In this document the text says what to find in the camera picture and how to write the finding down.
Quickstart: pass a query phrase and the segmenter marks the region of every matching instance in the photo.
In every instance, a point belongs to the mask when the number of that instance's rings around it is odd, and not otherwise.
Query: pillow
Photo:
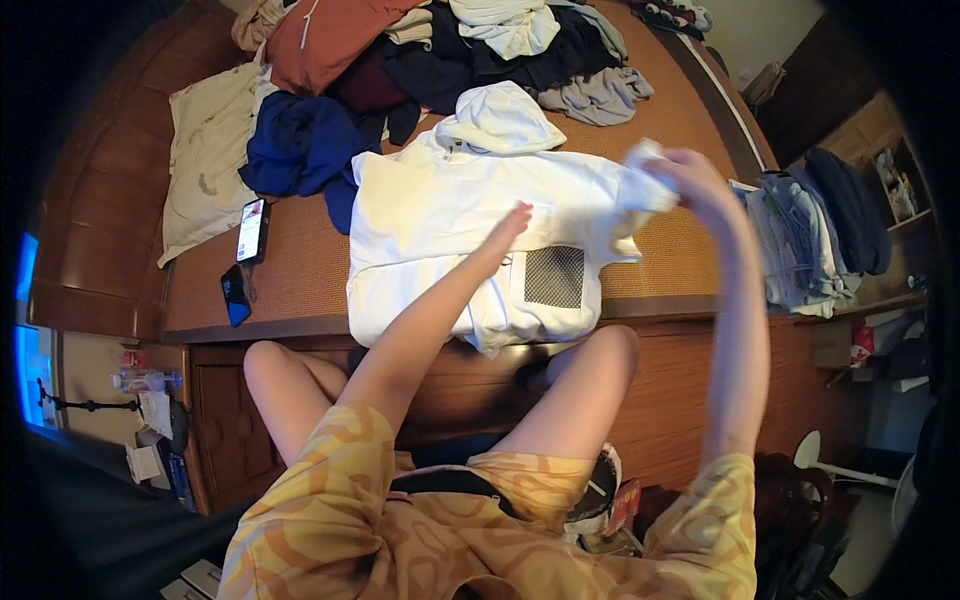
[[[248,62],[170,96],[175,132],[158,267],[238,225],[256,199],[237,169],[247,162],[261,71]]]

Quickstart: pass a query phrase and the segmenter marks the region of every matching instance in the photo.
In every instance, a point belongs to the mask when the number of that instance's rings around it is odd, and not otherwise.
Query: hand
[[[709,159],[692,150],[665,150],[663,155],[666,159],[648,160],[643,168],[675,181],[681,206],[715,237],[727,240],[736,234],[736,227],[746,223],[746,212]]]
[[[492,277],[496,273],[516,237],[527,230],[532,210],[532,204],[518,203],[493,227],[483,244],[470,255],[479,260],[487,277]]]

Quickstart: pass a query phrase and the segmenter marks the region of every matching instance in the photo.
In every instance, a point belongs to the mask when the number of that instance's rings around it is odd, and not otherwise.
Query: cable
[[[247,287],[247,300],[256,302],[256,288],[253,287],[253,263],[241,263],[240,271],[243,273],[243,282]]]

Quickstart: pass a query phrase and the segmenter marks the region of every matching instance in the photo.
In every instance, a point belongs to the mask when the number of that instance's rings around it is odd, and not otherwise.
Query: knee
[[[287,348],[277,342],[263,340],[247,348],[243,357],[243,371],[247,378],[270,372],[279,361],[286,360]]]
[[[599,344],[604,351],[613,356],[622,356],[631,368],[636,367],[636,358],[640,352],[640,341],[636,333],[626,325],[607,325],[598,329],[590,340]]]

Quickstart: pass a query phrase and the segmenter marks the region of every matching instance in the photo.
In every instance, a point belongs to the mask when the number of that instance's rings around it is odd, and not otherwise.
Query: hood
[[[517,155],[549,150],[566,136],[546,120],[530,94],[514,82],[469,89],[457,99],[457,111],[437,124],[437,141],[457,142],[477,153]]]

